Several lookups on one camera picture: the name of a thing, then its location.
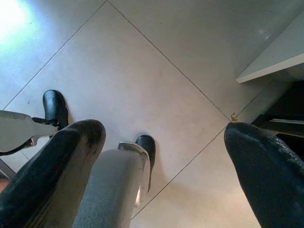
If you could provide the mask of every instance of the white floor tile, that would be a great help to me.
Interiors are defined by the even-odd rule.
[[[57,89],[73,121],[100,120],[105,148],[143,133],[157,142],[149,198],[228,123],[228,119],[115,8],[105,5],[6,110],[43,117],[42,95]]]
[[[132,228],[257,228],[223,132],[131,222]]]
[[[300,12],[297,0],[110,0],[227,116],[238,114],[268,77],[235,79]]]
[[[104,1],[0,1],[0,109]]]
[[[14,172],[18,172],[19,169],[29,161],[21,151],[11,155],[1,156],[1,160],[4,161]]]

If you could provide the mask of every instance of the sunlight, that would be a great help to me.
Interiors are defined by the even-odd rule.
[[[0,43],[12,38],[29,22],[29,11],[17,0],[0,0]]]

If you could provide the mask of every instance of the white shelf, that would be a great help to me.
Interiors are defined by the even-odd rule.
[[[304,63],[304,12],[243,71],[237,82],[254,78]]]

